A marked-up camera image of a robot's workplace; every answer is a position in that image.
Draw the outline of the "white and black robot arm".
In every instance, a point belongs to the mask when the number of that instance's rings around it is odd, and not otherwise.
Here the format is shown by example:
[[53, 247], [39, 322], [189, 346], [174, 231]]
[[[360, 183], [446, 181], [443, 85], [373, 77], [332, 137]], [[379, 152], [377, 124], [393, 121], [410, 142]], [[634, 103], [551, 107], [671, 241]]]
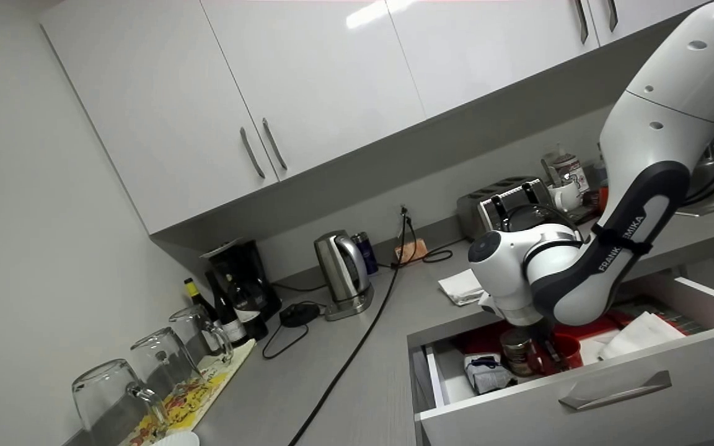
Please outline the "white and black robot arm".
[[541, 222], [470, 242], [480, 308], [516, 327], [595, 322], [686, 199], [712, 144], [714, 0], [673, 28], [609, 108], [596, 139], [606, 204], [593, 227]]

